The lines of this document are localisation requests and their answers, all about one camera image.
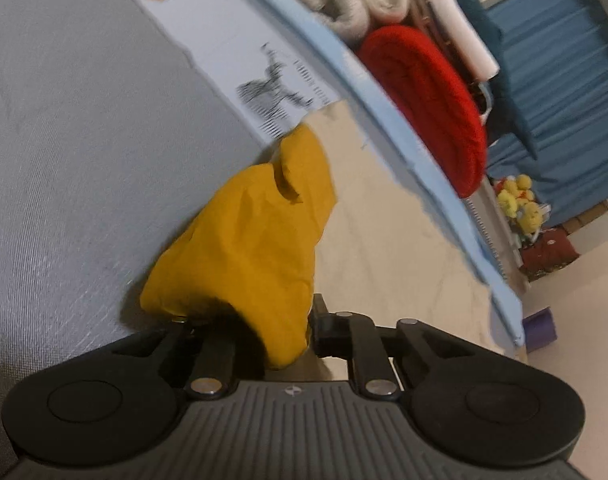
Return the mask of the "beige and yellow jacket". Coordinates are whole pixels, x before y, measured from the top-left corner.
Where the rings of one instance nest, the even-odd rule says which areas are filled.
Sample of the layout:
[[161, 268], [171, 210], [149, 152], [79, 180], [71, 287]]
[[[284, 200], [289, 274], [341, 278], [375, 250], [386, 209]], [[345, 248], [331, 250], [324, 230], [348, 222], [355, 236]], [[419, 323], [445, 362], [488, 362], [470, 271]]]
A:
[[307, 349], [315, 295], [332, 312], [382, 326], [416, 318], [496, 349], [490, 291], [343, 102], [308, 114], [269, 162], [222, 186], [159, 256], [139, 301], [173, 316], [226, 304], [283, 368]]

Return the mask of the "light blue blanket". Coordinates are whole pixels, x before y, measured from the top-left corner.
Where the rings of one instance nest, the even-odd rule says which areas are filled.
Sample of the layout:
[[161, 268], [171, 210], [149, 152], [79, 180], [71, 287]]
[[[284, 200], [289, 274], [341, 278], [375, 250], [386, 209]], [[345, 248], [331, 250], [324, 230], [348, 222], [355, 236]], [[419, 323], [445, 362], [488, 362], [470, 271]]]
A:
[[296, 0], [255, 0], [262, 10], [308, 47], [328, 70], [368, 124], [368, 136], [376, 144], [401, 184], [417, 191], [436, 223], [466, 256], [475, 275], [490, 288], [492, 325], [502, 326], [499, 341], [513, 348], [525, 344], [522, 304], [506, 283], [497, 252], [483, 222], [461, 200], [426, 146], [372, 78], [365, 66], [333, 32], [321, 25]]

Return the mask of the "dark red cushion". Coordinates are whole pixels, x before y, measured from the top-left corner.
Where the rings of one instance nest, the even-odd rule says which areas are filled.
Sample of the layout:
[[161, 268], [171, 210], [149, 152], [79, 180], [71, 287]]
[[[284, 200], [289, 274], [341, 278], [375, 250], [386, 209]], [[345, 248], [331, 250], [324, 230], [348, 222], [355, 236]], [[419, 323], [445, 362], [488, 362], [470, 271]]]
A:
[[541, 232], [534, 243], [520, 249], [520, 255], [520, 272], [529, 282], [561, 270], [580, 258], [563, 228]]

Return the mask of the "yellow plush toys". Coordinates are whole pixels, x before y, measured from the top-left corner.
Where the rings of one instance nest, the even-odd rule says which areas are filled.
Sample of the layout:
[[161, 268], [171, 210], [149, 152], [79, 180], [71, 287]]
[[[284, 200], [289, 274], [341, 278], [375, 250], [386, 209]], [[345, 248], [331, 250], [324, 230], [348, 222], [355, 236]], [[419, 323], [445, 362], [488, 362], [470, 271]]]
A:
[[520, 244], [534, 244], [550, 217], [551, 206], [538, 200], [531, 177], [527, 174], [503, 177], [493, 182], [493, 190]]

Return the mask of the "red folded blanket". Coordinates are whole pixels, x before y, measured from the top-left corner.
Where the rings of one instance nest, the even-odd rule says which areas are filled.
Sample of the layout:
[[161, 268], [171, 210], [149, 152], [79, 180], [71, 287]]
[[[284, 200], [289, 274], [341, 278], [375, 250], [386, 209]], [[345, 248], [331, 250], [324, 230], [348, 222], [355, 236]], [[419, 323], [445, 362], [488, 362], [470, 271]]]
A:
[[486, 132], [472, 96], [433, 41], [390, 25], [370, 32], [358, 58], [415, 129], [461, 198], [481, 185]]

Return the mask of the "grey printed bed sheet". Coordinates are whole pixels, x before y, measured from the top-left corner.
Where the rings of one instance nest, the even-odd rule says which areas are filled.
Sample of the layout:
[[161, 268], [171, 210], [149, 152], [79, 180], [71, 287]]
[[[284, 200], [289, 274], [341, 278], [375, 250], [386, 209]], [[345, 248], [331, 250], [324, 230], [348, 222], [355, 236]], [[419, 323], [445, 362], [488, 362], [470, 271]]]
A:
[[136, 304], [150, 263], [266, 154], [134, 0], [0, 0], [0, 411], [28, 374], [162, 335]]

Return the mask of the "white folded pillow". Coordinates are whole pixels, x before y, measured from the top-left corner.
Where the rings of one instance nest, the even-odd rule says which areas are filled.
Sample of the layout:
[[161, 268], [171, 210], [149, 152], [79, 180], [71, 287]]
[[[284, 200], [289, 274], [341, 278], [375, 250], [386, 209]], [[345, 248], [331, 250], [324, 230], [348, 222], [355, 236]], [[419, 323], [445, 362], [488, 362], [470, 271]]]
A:
[[499, 65], [464, 15], [457, 0], [430, 0], [438, 21], [475, 81], [489, 81]]

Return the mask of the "blue curtain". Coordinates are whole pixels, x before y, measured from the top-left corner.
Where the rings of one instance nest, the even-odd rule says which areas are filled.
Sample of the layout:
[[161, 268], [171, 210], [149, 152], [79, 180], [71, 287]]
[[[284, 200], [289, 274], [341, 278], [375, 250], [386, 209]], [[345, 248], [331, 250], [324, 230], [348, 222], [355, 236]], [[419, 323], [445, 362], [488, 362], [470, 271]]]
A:
[[504, 136], [488, 152], [487, 173], [528, 174], [555, 226], [608, 198], [607, 13], [599, 0], [505, 0], [490, 18], [538, 156]]

